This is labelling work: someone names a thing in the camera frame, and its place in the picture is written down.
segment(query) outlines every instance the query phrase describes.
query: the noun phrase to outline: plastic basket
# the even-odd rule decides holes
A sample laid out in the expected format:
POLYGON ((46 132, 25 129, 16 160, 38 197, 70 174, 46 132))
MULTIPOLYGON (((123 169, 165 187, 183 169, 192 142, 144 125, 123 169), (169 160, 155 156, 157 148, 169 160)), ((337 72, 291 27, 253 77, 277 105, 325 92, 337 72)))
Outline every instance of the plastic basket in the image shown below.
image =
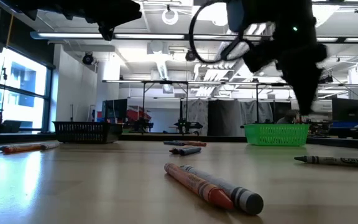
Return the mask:
POLYGON ((308 137, 308 124, 244 125, 247 141, 257 146, 302 146, 308 137))
POLYGON ((122 133, 120 124, 61 121, 53 123, 57 140, 60 142, 106 144, 117 141, 122 133))

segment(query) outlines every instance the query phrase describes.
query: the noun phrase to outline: curtain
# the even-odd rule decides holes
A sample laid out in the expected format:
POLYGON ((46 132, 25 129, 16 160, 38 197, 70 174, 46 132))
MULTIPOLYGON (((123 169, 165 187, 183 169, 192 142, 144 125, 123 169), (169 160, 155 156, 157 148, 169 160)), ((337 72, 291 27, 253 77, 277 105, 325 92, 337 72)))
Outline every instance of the curtain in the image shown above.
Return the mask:
MULTIPOLYGON (((243 124, 253 124, 257 121, 257 103, 256 101, 251 102, 240 102, 241 104, 241 116, 244 119, 243 124)), ((266 120, 270 122, 274 121, 273 111, 270 103, 259 102, 259 123, 264 123, 266 120)))
POLYGON ((244 120, 241 115, 241 104, 237 100, 216 100, 209 102, 208 136, 243 136, 240 128, 244 120))
MULTIPOLYGON (((200 136, 206 136, 208 133, 208 101, 194 100, 189 101, 188 104, 187 120, 189 122, 199 122, 203 128, 199 129, 198 132, 200 136)), ((186 117, 186 102, 183 104, 183 117, 186 117)))
MULTIPOLYGON (((256 101, 216 100, 208 105, 208 136, 244 136, 243 124, 257 121, 256 101)), ((273 121, 269 103, 259 103, 259 122, 273 121)))

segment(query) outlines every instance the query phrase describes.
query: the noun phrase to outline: crayon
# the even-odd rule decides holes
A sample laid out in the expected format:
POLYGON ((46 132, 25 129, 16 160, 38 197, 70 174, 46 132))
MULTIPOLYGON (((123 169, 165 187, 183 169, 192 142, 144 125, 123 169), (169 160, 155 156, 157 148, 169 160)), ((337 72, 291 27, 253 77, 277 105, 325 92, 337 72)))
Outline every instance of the crayon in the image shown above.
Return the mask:
POLYGON ((218 186, 213 185, 196 175, 187 173, 170 162, 165 164, 164 169, 167 174, 172 176, 207 202, 228 210, 234 208, 233 202, 218 186))
POLYGON ((201 151, 201 147, 173 147, 171 150, 172 154, 179 154, 181 156, 187 156, 201 151))
POLYGON ((25 144, 25 145, 13 145, 13 146, 3 146, 0 147, 0 151, 5 154, 15 153, 15 152, 24 152, 24 151, 34 151, 34 150, 47 150, 53 149, 59 146, 59 143, 51 144, 25 144))
POLYGON ((56 142, 56 143, 51 143, 51 144, 41 144, 41 151, 45 151, 45 150, 49 150, 49 149, 54 149, 56 147, 59 147, 60 143, 56 142))
POLYGON ((164 141, 164 144, 171 145, 171 146, 184 146, 185 143, 183 142, 176 142, 176 141, 164 141))
POLYGON ((194 174, 214 185, 222 188, 224 193, 233 201, 234 206, 249 215, 259 214, 264 207, 263 198, 250 190, 232 185, 222 178, 200 171, 192 166, 181 166, 183 171, 194 174))
POLYGON ((187 146, 198 146, 198 147, 205 147, 205 142, 196 142, 196 141, 185 141, 184 142, 187 146))
POLYGON ((310 164, 322 165, 338 165, 338 166, 354 166, 358 167, 358 159, 356 158, 335 158, 323 156, 300 156, 295 157, 295 160, 310 164))

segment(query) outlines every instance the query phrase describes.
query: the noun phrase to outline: blue crayon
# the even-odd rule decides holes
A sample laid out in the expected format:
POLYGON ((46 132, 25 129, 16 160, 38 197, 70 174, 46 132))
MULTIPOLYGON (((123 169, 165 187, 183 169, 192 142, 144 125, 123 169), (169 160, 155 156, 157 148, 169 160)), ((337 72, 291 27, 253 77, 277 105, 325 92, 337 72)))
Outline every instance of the blue crayon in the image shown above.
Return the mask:
POLYGON ((179 150, 179 155, 187 156, 201 151, 201 147, 186 147, 179 150))
POLYGON ((171 146, 184 146, 184 142, 177 142, 177 141, 164 141, 164 144, 171 145, 171 146))
POLYGON ((194 154, 197 152, 201 151, 201 147, 173 147, 171 150, 169 150, 170 152, 172 152, 172 154, 174 155, 181 155, 181 156, 187 156, 190 154, 194 154))

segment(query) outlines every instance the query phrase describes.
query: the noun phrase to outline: table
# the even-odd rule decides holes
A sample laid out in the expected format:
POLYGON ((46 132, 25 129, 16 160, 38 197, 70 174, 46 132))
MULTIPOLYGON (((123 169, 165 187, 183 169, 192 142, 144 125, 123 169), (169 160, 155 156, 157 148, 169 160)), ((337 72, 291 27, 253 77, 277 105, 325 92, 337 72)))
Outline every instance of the table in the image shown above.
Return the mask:
POLYGON ((162 142, 64 144, 0 154, 0 223, 357 223, 358 168, 294 156, 358 157, 358 149, 210 143, 201 154, 168 153, 162 142), (258 217, 213 207, 167 175, 189 164, 257 192, 258 217))

